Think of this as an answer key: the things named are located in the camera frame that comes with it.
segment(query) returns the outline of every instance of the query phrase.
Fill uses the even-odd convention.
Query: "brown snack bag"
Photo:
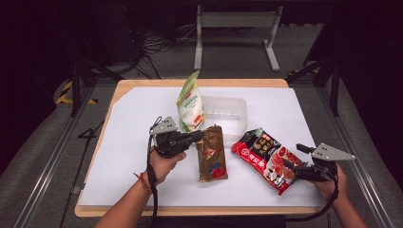
[[[228,179],[220,126],[214,125],[204,129],[203,137],[196,143],[196,148],[199,155],[200,182]]]

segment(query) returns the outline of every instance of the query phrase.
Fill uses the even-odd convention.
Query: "human hand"
[[[337,175],[338,175],[338,199],[345,200],[348,198],[347,195],[347,178],[344,171],[337,165]],[[311,183],[320,191],[320,195],[328,200],[335,191],[335,183],[333,181],[316,182],[311,181]]]
[[[184,152],[170,158],[164,158],[158,155],[155,147],[151,148],[151,154],[150,154],[150,162],[151,165],[154,169],[155,176],[157,178],[157,181],[155,185],[158,185],[165,181],[166,176],[168,176],[169,172],[174,169],[175,165],[177,162],[182,161],[184,158],[186,158],[186,154]],[[144,179],[147,181],[148,186],[148,175],[147,172],[144,172]]]

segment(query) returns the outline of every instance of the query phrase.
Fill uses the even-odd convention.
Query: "wooden tabletop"
[[[107,122],[110,117],[111,107],[119,101],[127,92],[137,86],[183,86],[185,80],[123,80],[116,87],[115,93],[111,100],[109,110],[106,114],[99,141],[95,147],[91,165],[96,158],[97,152],[101,145]],[[282,79],[198,79],[198,86],[219,86],[219,87],[288,87],[285,80]],[[86,178],[91,170],[88,168]],[[75,214],[78,217],[101,217],[106,213],[110,206],[80,206],[75,207]],[[143,216],[152,215],[152,207],[147,206],[143,212]],[[320,210],[317,207],[293,207],[291,211],[288,207],[159,207],[159,216],[216,216],[216,215],[274,215],[274,214],[309,214]]]

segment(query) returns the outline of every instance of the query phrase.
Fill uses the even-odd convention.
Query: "metal stand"
[[[118,82],[124,79],[120,75],[110,71],[103,66],[99,66],[89,61],[88,59],[77,57],[71,63],[71,81],[73,89],[73,110],[71,112],[71,117],[76,114],[77,110],[81,106],[81,81],[83,81],[84,85],[87,87],[94,87],[97,84],[97,79],[91,71],[93,68],[96,68],[100,72],[104,73],[104,75],[115,79]]]
[[[270,64],[274,71],[279,71],[278,61],[273,51],[273,42],[276,37],[279,19],[281,18],[282,7],[277,11],[264,12],[202,12],[198,6],[197,16],[197,44],[195,54],[195,69],[202,68],[202,28],[226,28],[226,27],[253,27],[270,28],[270,38],[264,40],[264,48],[269,57]]]
[[[317,76],[315,76],[313,80],[313,84],[315,87],[324,87],[329,78],[333,75],[332,78],[332,88],[331,88],[331,97],[330,97],[330,107],[333,110],[335,116],[338,116],[337,112],[337,98],[338,98],[338,87],[339,87],[339,77],[340,77],[340,66],[338,63],[338,59],[336,57],[327,58],[323,60],[319,60],[306,68],[298,71],[297,73],[293,73],[293,75],[288,76],[285,81],[288,84],[292,83],[294,80],[306,75],[312,70],[319,68]]]

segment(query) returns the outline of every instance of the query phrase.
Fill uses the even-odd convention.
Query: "plastic container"
[[[237,142],[247,126],[246,101],[239,98],[201,96],[205,120],[201,129],[221,126],[224,144]]]

